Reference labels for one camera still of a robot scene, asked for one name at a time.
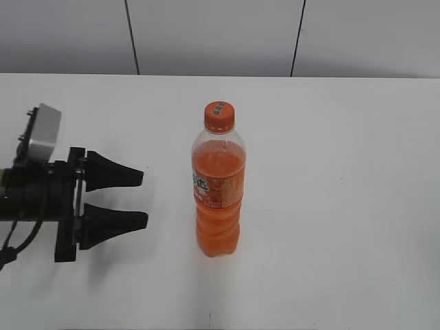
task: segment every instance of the orange soda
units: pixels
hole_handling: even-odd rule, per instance
[[[205,129],[192,146],[197,240],[207,256],[233,253],[240,236],[246,151],[227,102],[205,108]]]

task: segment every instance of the white table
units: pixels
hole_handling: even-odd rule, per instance
[[[220,258],[196,243],[190,169],[213,100],[248,151]],[[440,329],[440,80],[2,74],[0,101],[0,168],[44,102],[63,112],[54,160],[84,146],[145,171],[86,201],[150,214],[67,264],[43,225],[0,273],[2,329]]]

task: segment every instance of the white wall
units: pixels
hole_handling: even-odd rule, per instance
[[[303,0],[128,0],[141,74],[288,76]],[[439,0],[307,0],[294,76],[440,78]],[[0,1],[0,72],[136,74],[124,0]]]
[[[303,0],[129,0],[142,74],[289,76]]]
[[[1,0],[0,72],[135,74],[122,0]]]
[[[307,0],[295,76],[440,78],[439,0]]]

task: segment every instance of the black cable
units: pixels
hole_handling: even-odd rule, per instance
[[[17,227],[17,223],[19,222],[18,219],[14,220],[14,222],[11,225],[11,229],[9,231],[8,237],[5,239],[5,243],[3,243],[3,249],[7,248],[9,245],[9,240],[11,239],[12,233],[14,232],[15,228]]]
[[[24,242],[22,242],[22,244],[20,244],[15,249],[17,254],[23,251],[25,248],[27,248],[29,244],[31,244],[31,242],[35,239],[36,235],[39,233],[41,225],[43,224],[47,209],[47,200],[49,199],[48,196],[49,184],[47,183],[47,180],[45,180],[44,186],[45,186],[44,187],[45,194],[43,195],[43,202],[41,203],[40,216],[35,221],[34,227],[32,228],[32,231],[30,232],[29,236],[24,240]]]
[[[17,223],[19,220],[14,220],[14,222],[11,225],[11,229],[9,231],[8,237],[6,237],[5,242],[3,243],[3,247],[0,250],[0,272],[3,269],[3,267],[7,263],[11,263],[17,259],[17,254],[22,252],[25,248],[31,244],[31,242],[35,239],[37,234],[40,231],[41,225],[43,224],[46,210],[47,210],[47,203],[49,199],[49,183],[48,179],[44,181],[44,189],[43,189],[43,200],[41,202],[41,208],[40,208],[40,215],[38,216],[38,219],[35,221],[34,227],[32,228],[32,231],[29,233],[27,238],[20,244],[18,247],[10,247],[8,246],[9,240],[11,239],[12,233],[14,232],[15,228],[17,227]]]

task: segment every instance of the bottle cap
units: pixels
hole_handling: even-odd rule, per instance
[[[222,134],[234,129],[235,110],[227,102],[216,101],[205,108],[205,127],[211,133]]]

